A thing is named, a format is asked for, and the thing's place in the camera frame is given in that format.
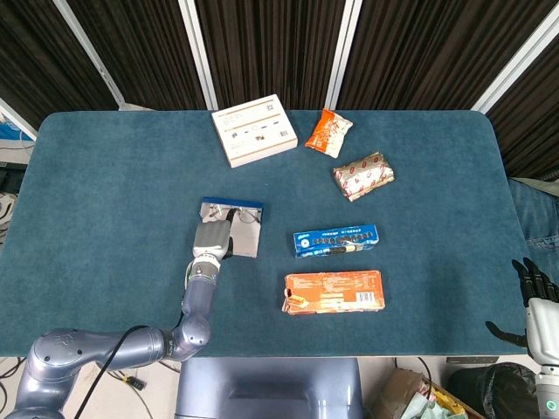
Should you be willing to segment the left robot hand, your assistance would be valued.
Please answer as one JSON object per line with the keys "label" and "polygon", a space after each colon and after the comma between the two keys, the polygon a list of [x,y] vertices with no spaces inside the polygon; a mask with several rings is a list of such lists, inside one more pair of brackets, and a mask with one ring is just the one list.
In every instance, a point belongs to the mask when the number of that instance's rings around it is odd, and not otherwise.
{"label": "left robot hand", "polygon": [[225,216],[206,216],[197,226],[193,244],[193,256],[210,255],[218,261],[233,256],[233,238],[231,227],[237,213],[236,208],[229,209]]}

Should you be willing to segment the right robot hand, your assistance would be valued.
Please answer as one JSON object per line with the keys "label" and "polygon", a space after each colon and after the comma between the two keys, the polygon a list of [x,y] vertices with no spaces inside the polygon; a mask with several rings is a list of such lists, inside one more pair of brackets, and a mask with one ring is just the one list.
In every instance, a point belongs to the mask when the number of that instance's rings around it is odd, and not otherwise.
{"label": "right robot hand", "polygon": [[526,313],[523,335],[504,332],[492,321],[488,331],[497,339],[524,347],[528,355],[548,370],[558,369],[558,285],[529,258],[512,260],[518,274]]}

